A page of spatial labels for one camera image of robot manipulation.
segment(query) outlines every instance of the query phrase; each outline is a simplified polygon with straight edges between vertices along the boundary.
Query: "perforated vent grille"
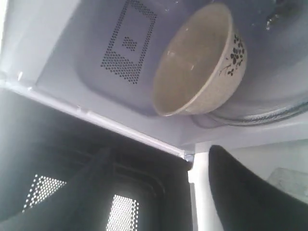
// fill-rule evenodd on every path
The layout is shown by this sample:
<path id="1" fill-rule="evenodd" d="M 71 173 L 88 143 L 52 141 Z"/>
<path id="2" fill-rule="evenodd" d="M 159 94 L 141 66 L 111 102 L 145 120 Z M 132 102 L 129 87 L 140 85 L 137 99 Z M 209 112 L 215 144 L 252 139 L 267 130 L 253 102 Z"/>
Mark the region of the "perforated vent grille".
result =
<path id="1" fill-rule="evenodd" d="M 113 51 L 115 41 L 117 39 L 119 30 L 121 28 L 123 19 L 125 17 L 125 14 L 127 12 L 127 8 L 129 5 L 134 7 L 136 10 L 142 13 L 142 15 L 149 18 L 151 21 L 150 27 L 148 29 L 148 33 L 145 38 L 145 42 L 142 47 L 139 61 L 137 64 L 131 61 L 130 59 Z M 103 57 L 101 67 L 104 67 L 106 70 L 109 70 L 111 73 L 126 79 L 129 83 L 137 84 L 139 76 L 140 76 L 141 68 L 144 62 L 144 58 L 148 50 L 148 46 L 149 46 L 149 42 L 150 42 L 150 38 L 153 32 L 156 18 L 157 18 L 157 15 L 153 13 L 151 10 L 149 10 L 146 6 L 144 6 L 141 2 L 137 0 L 126 0 L 124 7 L 122 9 L 121 15 L 117 21 L 117 24 L 115 26 L 115 29 L 109 41 L 107 51 Z M 125 37 L 123 43 L 125 43 L 125 39 L 128 41 L 130 38 Z M 134 42 L 131 45 L 126 46 L 126 48 L 135 52 L 136 46 L 137 46 L 137 43 Z"/>
<path id="2" fill-rule="evenodd" d="M 61 180 L 56 180 L 45 176 L 38 177 L 38 175 L 35 175 L 24 205 L 23 212 L 27 208 L 32 208 L 34 205 L 41 203 L 65 184 L 66 182 Z"/>
<path id="3" fill-rule="evenodd" d="M 138 231 L 138 213 L 136 200 L 115 195 L 106 231 Z"/>

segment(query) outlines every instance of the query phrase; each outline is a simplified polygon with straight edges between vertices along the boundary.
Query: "floral pattern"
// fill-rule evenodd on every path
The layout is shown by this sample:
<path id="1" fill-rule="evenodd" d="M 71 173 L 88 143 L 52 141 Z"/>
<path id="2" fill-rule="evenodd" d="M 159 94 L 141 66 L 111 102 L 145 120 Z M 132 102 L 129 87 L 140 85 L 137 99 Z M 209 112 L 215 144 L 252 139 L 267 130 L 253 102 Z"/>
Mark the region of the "floral pattern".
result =
<path id="1" fill-rule="evenodd" d="M 233 76 L 234 71 L 237 70 L 237 68 L 242 65 L 243 58 L 245 56 L 245 48 L 243 46 L 243 42 L 238 35 L 234 34 L 233 43 L 234 47 L 232 49 L 232 53 L 229 55 L 229 57 L 226 58 L 226 60 L 230 60 L 231 63 L 226 67 L 224 67 L 220 71 L 219 75 L 223 71 L 225 71 L 226 75 Z"/>

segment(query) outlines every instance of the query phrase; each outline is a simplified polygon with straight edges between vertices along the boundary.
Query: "bowl rim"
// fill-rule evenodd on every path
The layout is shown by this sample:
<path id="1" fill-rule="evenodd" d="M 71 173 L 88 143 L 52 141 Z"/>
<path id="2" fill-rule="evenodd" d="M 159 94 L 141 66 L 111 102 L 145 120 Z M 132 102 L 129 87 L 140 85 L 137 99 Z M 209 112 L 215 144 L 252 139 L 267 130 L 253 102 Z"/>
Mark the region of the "bowl rim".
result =
<path id="1" fill-rule="evenodd" d="M 197 10 L 194 14 L 192 14 L 190 16 L 190 18 L 180 27 L 180 29 L 178 30 L 181 31 L 185 26 L 186 24 L 189 22 L 189 20 L 191 19 L 191 17 L 193 17 L 195 14 L 197 14 L 198 12 L 200 11 L 204 11 L 206 8 L 208 7 L 220 7 L 224 10 L 224 13 L 228 16 L 228 24 L 229 24 L 229 27 L 228 27 L 228 35 L 227 35 L 227 38 L 226 38 L 226 41 L 225 41 L 225 46 L 222 50 L 222 53 L 220 55 L 220 58 L 214 68 L 214 70 L 212 71 L 211 75 L 209 76 L 209 78 L 207 79 L 207 81 L 205 82 L 205 84 L 199 89 L 199 91 L 187 102 L 185 103 L 182 107 L 178 108 L 177 110 L 175 111 L 170 111 L 170 112 L 162 112 L 161 110 L 159 110 L 157 107 L 156 107 L 156 104 L 155 104 L 155 100 L 154 100 L 154 96 L 153 96 L 153 101 L 154 101 L 154 108 L 156 110 L 156 112 L 161 115 L 161 116 L 172 116 L 172 115 L 175 115 L 175 114 L 179 114 L 180 112 L 184 111 L 186 108 L 188 108 L 201 94 L 204 90 L 206 90 L 206 88 L 210 85 L 210 83 L 212 82 L 213 78 L 216 76 L 216 73 L 219 71 L 219 68 L 220 66 L 222 65 L 222 63 L 224 62 L 224 58 L 226 56 L 226 53 L 228 52 L 229 50 L 229 43 L 228 41 L 230 41 L 231 39 L 231 36 L 232 36 L 232 32 L 234 30 L 234 25 L 233 25 L 233 17 L 232 17 L 232 13 L 230 11 L 230 9 L 228 8 L 228 6 L 224 3 L 221 3 L 221 2 L 214 2 L 214 3 L 210 3 L 204 7 L 202 7 L 201 9 Z M 176 34 L 175 36 L 171 39 L 170 43 L 168 44 L 168 46 L 166 47 L 165 51 L 168 50 L 168 48 L 170 47 L 170 44 L 172 43 L 172 41 L 174 40 L 174 38 L 176 37 Z"/>

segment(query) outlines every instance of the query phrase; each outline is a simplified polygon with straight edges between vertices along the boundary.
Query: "ceramic bowl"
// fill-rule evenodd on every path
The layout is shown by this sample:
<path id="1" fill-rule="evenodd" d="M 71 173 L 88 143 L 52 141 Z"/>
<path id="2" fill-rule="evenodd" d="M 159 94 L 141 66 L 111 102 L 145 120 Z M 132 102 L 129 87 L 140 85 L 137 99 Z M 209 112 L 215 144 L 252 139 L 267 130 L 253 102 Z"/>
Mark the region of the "ceramic bowl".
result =
<path id="1" fill-rule="evenodd" d="M 223 105 L 239 86 L 247 49 L 229 8 L 209 4 L 179 29 L 161 57 L 154 78 L 158 114 L 202 114 Z"/>

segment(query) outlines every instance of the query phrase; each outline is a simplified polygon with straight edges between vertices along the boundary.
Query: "bowl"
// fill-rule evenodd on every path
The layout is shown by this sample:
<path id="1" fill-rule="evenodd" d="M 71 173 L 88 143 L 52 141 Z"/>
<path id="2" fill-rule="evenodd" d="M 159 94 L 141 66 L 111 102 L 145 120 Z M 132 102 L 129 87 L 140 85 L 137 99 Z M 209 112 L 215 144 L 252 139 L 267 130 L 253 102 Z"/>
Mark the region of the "bowl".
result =
<path id="1" fill-rule="evenodd" d="M 154 77 L 154 108 L 161 116 L 211 112 L 239 86 L 247 49 L 229 8 L 209 4 L 179 29 Z"/>

